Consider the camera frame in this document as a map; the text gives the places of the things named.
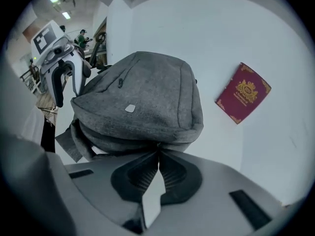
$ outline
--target white robot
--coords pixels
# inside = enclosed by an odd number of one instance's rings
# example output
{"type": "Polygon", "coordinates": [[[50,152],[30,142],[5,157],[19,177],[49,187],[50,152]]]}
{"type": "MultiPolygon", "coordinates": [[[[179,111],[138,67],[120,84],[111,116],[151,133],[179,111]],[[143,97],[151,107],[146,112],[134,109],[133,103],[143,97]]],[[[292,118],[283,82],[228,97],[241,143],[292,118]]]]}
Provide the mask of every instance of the white robot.
{"type": "Polygon", "coordinates": [[[34,64],[41,67],[56,106],[63,106],[62,74],[73,76],[76,96],[82,93],[91,70],[84,62],[83,50],[70,42],[55,21],[50,21],[32,38],[31,53],[34,64]]]}

